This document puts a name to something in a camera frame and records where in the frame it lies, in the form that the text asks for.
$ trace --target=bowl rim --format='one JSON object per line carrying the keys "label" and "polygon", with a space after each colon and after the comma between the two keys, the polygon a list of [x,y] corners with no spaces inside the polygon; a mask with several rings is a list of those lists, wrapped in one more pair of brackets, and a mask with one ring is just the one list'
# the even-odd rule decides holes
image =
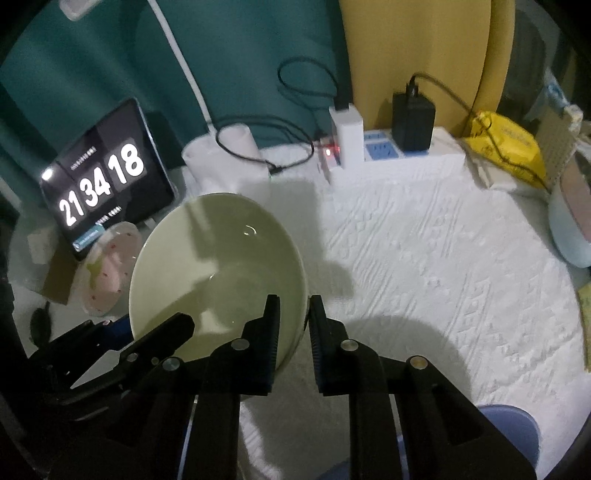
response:
{"label": "bowl rim", "polygon": [[298,345],[300,344],[302,337],[304,336],[304,325],[306,324],[306,315],[307,315],[308,307],[309,307],[308,279],[306,276],[306,270],[304,269],[304,262],[302,260],[301,254],[300,254],[300,250],[297,248],[296,243],[294,242],[290,233],[283,226],[283,224],[271,212],[266,210],[259,203],[255,202],[254,200],[251,200],[248,197],[240,195],[238,193],[228,193],[228,192],[208,193],[208,194],[200,195],[200,196],[192,198],[192,199],[187,199],[185,202],[179,204],[177,207],[175,207],[173,210],[171,210],[162,220],[160,220],[158,225],[156,225],[156,227],[150,232],[148,238],[144,242],[144,244],[139,252],[139,255],[137,256],[137,259],[135,261],[134,270],[131,274],[131,281],[129,282],[128,311],[129,311],[129,324],[131,326],[131,333],[133,334],[135,340],[138,340],[140,338],[140,337],[137,337],[137,333],[134,328],[134,320],[133,320],[133,315],[131,312],[131,310],[132,310],[131,304],[132,304],[132,297],[133,297],[133,293],[134,293],[134,285],[135,285],[134,280],[135,280],[136,266],[140,264],[141,259],[142,259],[142,255],[144,254],[146,246],[150,242],[150,238],[152,238],[152,234],[174,212],[176,212],[177,210],[179,210],[181,208],[186,207],[189,204],[202,202],[203,199],[206,197],[237,197],[238,199],[244,200],[247,203],[251,204],[251,206],[254,206],[256,209],[261,210],[267,216],[269,216],[272,219],[272,221],[279,227],[281,232],[283,232],[283,234],[287,238],[287,241],[289,242],[290,247],[292,247],[293,251],[296,254],[295,257],[297,259],[298,269],[299,269],[300,277],[302,280],[302,286],[303,286],[303,298],[301,299],[302,307],[301,307],[301,310],[298,315],[298,318],[300,319],[300,321],[298,323],[297,329],[295,330],[295,335],[291,340],[290,346],[289,346],[287,352],[285,353],[283,359],[280,362],[276,362],[276,364],[275,364],[275,371],[280,372],[289,363],[291,357],[294,355]]}

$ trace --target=pink plate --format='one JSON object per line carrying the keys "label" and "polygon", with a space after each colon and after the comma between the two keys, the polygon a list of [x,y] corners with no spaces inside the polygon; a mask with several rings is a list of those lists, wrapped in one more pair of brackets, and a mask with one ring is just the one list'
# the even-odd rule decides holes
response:
{"label": "pink plate", "polygon": [[82,305],[86,313],[103,316],[128,288],[135,260],[142,248],[133,223],[111,226],[90,249],[80,273]]}

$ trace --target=yellow bag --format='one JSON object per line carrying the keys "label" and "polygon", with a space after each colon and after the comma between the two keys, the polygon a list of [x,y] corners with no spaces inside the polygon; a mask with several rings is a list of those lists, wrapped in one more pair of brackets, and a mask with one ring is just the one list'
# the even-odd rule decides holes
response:
{"label": "yellow bag", "polygon": [[[486,130],[495,140],[501,157]],[[534,187],[545,188],[546,167],[535,138],[507,117],[494,112],[478,112],[472,118],[470,136],[464,140],[472,150],[514,177]]]}

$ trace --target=power strip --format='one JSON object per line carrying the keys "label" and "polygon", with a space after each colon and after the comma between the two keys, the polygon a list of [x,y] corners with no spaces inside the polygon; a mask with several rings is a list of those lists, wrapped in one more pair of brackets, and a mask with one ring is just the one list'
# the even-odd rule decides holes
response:
{"label": "power strip", "polygon": [[320,166],[329,183],[334,186],[367,180],[402,180],[415,175],[417,164],[424,173],[433,170],[463,168],[466,153],[456,140],[442,127],[433,129],[431,146],[423,152],[403,152],[389,131],[370,130],[363,134],[365,158],[354,167],[339,164],[337,147],[329,139],[322,142]]}

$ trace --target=light green bowl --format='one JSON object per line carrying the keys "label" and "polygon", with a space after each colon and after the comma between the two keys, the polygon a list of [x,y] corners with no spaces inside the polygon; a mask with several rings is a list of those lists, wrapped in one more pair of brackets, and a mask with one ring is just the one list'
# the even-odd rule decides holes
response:
{"label": "light green bowl", "polygon": [[138,339],[182,312],[195,332],[176,355],[210,355],[262,316],[268,294],[281,299],[277,368],[287,363],[304,330],[307,286],[294,242],[257,203],[214,193],[185,203],[162,220],[139,254],[129,291]]}

